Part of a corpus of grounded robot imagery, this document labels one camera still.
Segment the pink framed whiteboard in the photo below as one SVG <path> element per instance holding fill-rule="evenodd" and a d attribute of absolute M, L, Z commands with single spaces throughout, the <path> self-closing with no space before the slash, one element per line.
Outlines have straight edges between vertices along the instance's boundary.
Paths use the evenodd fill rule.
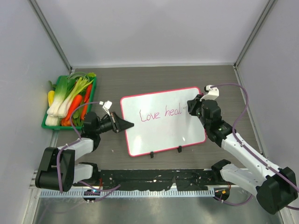
<path fill-rule="evenodd" d="M 198 87 L 188 87 L 123 97 L 123 119 L 134 123 L 125 131 L 128 154 L 136 157 L 205 142 L 200 120 L 183 108 L 198 94 Z"/>

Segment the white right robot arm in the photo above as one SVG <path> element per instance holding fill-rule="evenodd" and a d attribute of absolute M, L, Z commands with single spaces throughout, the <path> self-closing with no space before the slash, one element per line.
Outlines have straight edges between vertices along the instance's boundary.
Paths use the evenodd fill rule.
<path fill-rule="evenodd" d="M 216 184 L 225 181 L 238 185 L 255 197 L 260 206 L 276 214 L 298 198 L 296 175 L 289 168 L 280 168 L 259 154 L 239 133 L 222 119 L 215 100 L 205 100 L 203 94 L 187 101 L 188 113 L 202 123 L 206 135 L 215 144 L 238 159 L 247 171 L 227 160 L 212 166 L 211 179 Z"/>

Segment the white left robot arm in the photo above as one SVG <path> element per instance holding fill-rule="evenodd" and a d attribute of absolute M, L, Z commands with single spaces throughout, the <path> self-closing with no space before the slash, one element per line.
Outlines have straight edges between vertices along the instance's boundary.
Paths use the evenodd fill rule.
<path fill-rule="evenodd" d="M 120 118 L 115 112 L 101 119 L 95 112 L 87 113 L 80 138 L 61 147 L 45 148 L 35 186 L 60 192 L 69 191 L 77 183 L 95 186 L 100 179 L 98 166 L 90 162 L 76 165 L 75 162 L 98 148 L 100 134 L 108 131 L 119 133 L 132 127 L 134 123 Z"/>

